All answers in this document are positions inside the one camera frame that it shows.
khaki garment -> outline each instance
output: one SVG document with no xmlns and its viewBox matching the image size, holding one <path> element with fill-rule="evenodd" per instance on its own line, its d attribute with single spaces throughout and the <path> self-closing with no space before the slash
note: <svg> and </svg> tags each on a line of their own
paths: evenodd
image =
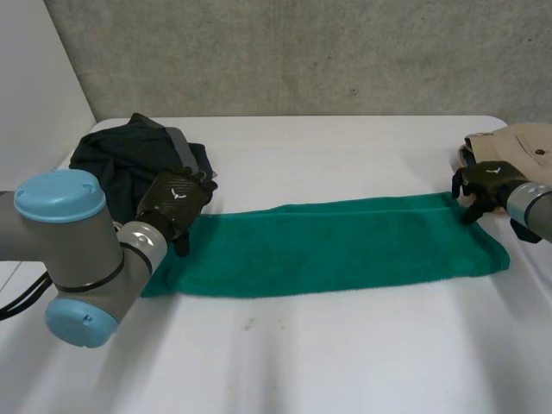
<svg viewBox="0 0 552 414">
<path fill-rule="evenodd" d="M 552 185 L 552 125 L 511 125 L 469 135 L 475 161 L 508 161 L 531 181 Z"/>
</svg>

green towel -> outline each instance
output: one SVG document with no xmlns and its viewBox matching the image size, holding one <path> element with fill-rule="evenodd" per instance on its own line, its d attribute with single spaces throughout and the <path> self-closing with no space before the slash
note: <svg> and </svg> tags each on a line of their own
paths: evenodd
<svg viewBox="0 0 552 414">
<path fill-rule="evenodd" d="M 191 252 L 172 249 L 143 297 L 264 298 L 483 276 L 510 258 L 449 193 L 203 215 Z"/>
</svg>

light blue joint cap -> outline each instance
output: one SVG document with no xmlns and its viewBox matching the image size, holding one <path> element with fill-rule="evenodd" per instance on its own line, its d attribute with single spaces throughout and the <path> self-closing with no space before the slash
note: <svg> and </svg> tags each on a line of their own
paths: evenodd
<svg viewBox="0 0 552 414">
<path fill-rule="evenodd" d="M 105 206 L 105 194 L 89 172 L 59 170 L 21 184 L 14 206 L 29 220 L 71 223 L 97 214 Z"/>
<path fill-rule="evenodd" d="M 56 298 L 46 309 L 46 325 L 61 341 L 97 348 L 117 331 L 112 315 L 80 300 Z"/>
</svg>

concrete wall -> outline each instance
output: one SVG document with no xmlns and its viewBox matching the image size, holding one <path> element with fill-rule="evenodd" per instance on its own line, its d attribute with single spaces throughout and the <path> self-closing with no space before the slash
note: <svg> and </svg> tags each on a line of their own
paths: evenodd
<svg viewBox="0 0 552 414">
<path fill-rule="evenodd" d="M 98 120 L 481 114 L 552 122 L 552 2 L 46 0 Z"/>
</svg>

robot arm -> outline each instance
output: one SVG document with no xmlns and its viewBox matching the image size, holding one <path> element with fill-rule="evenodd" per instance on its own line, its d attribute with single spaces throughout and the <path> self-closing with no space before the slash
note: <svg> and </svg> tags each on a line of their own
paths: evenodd
<svg viewBox="0 0 552 414">
<path fill-rule="evenodd" d="M 552 243 L 552 187 L 533 182 L 518 185 L 508 195 L 505 209 L 514 223 L 527 229 L 512 224 L 521 240 Z"/>
<path fill-rule="evenodd" d="M 460 168 L 453 177 L 452 193 L 475 195 L 461 220 L 470 224 L 483 213 L 500 207 L 510 216 L 517 237 L 525 242 L 552 242 L 552 187 L 529 181 L 506 161 L 484 161 Z"/>
<path fill-rule="evenodd" d="M 161 263 L 210 200 L 191 170 L 163 172 L 135 221 L 115 232 L 96 178 L 64 170 L 0 195 L 0 260 L 44 262 L 58 295 L 46 311 L 63 341 L 107 342 Z"/>
</svg>

